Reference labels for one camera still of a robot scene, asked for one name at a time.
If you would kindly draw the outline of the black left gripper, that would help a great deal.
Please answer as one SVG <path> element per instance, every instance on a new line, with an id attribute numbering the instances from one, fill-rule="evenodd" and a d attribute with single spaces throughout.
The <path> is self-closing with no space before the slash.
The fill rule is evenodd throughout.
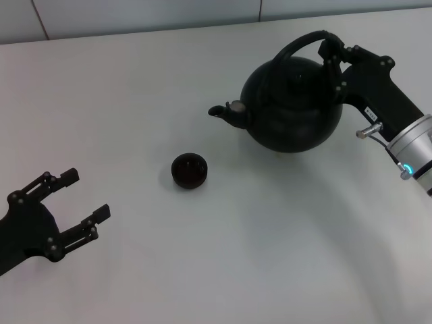
<path id="1" fill-rule="evenodd" d="M 99 237 L 97 225 L 111 216 L 107 204 L 60 234 L 54 216 L 42 203 L 50 194 L 71 186 L 79 179 L 75 168 L 59 177 L 46 171 L 20 192 L 12 192 L 7 197 L 9 208 L 1 219 L 2 275 L 32 257 L 58 262 L 65 254 Z"/>

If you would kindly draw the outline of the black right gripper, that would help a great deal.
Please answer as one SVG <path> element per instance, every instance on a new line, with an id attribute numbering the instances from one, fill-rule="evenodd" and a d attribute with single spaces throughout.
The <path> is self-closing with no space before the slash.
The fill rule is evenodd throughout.
<path id="1" fill-rule="evenodd" d="M 357 108 L 371 124 L 381 123 L 380 135 L 393 140 L 402 130 L 422 118 L 422 111 L 390 78 L 394 61 L 358 45 L 345 47 L 341 40 L 325 39 L 318 50 L 334 97 Z M 350 66 L 342 73 L 340 64 Z"/>

